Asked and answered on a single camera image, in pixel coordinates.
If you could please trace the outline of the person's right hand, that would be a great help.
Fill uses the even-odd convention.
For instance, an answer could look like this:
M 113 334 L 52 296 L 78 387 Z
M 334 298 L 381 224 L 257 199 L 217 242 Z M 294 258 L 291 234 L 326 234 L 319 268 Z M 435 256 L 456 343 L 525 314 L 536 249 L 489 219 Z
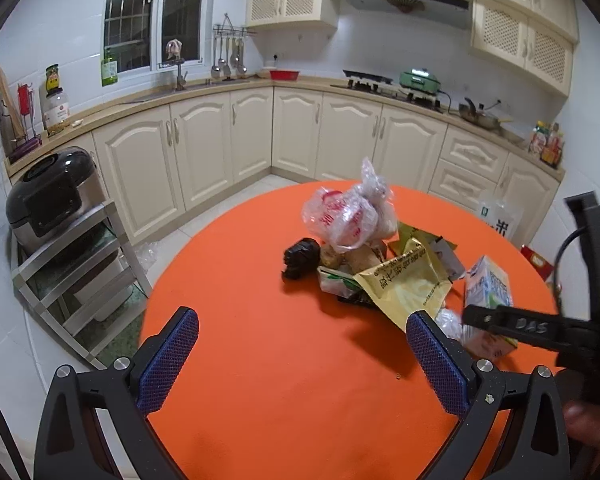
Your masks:
M 600 452 L 600 406 L 569 401 L 564 419 L 570 437 Z

